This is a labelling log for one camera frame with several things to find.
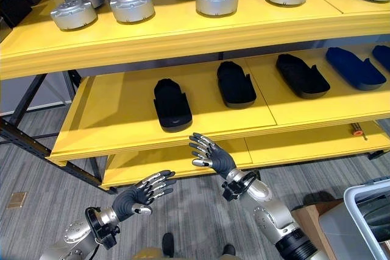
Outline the robot left five-finger hand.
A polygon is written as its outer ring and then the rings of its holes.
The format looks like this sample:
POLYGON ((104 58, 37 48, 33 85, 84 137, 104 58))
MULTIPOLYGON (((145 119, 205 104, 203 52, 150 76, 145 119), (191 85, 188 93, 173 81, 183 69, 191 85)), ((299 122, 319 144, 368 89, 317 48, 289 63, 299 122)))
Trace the robot left five-finger hand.
POLYGON ((112 203, 112 209, 119 222, 125 221, 134 214, 152 214, 150 204, 173 192, 172 186, 176 180, 172 177, 175 174, 171 170, 162 170, 122 191, 112 203))

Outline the robot right five-finger hand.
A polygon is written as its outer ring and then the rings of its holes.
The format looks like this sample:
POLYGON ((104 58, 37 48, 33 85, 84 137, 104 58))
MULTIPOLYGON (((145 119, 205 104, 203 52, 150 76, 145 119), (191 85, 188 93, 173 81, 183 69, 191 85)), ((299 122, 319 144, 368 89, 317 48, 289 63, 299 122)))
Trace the robot right five-finger hand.
POLYGON ((223 179, 226 179, 228 174, 236 169, 231 155, 210 138, 200 133, 193 133, 189 139, 191 141, 189 146, 194 149, 192 151, 193 166, 211 168, 223 179))

